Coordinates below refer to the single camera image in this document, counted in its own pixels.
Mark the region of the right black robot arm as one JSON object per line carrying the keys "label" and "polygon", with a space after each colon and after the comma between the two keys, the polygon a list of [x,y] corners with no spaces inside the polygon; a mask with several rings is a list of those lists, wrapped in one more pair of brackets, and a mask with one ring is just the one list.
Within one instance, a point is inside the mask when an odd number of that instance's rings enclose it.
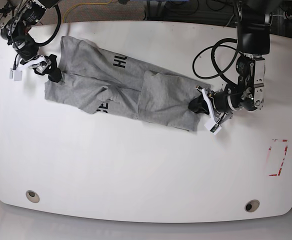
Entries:
{"label": "right black robot arm", "polygon": [[[4,20],[0,21],[0,36],[16,51],[9,78],[14,81],[22,79],[23,70],[29,68],[40,76],[48,75],[48,79],[58,83],[62,79],[61,70],[57,66],[57,56],[40,55],[40,47],[48,45],[55,39],[62,23],[58,0],[22,0],[18,6],[4,8]],[[52,36],[44,42],[36,42],[29,31],[44,16],[48,9],[55,9],[57,25]]]}

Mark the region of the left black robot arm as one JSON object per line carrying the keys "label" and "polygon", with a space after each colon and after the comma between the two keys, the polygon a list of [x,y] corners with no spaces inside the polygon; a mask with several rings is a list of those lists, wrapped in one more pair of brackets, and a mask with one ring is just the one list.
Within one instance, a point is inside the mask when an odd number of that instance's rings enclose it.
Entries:
{"label": "left black robot arm", "polygon": [[[223,38],[209,46],[210,59],[216,71],[212,76],[195,76],[211,80],[220,77],[225,87],[220,91],[197,87],[200,95],[193,99],[188,108],[196,114],[209,115],[214,126],[219,126],[230,118],[235,111],[253,112],[261,109],[264,103],[264,55],[270,52],[270,28],[273,21],[272,11],[279,0],[234,0],[232,2],[237,20],[237,38]],[[236,44],[234,56],[222,70],[216,60],[216,50]]]}

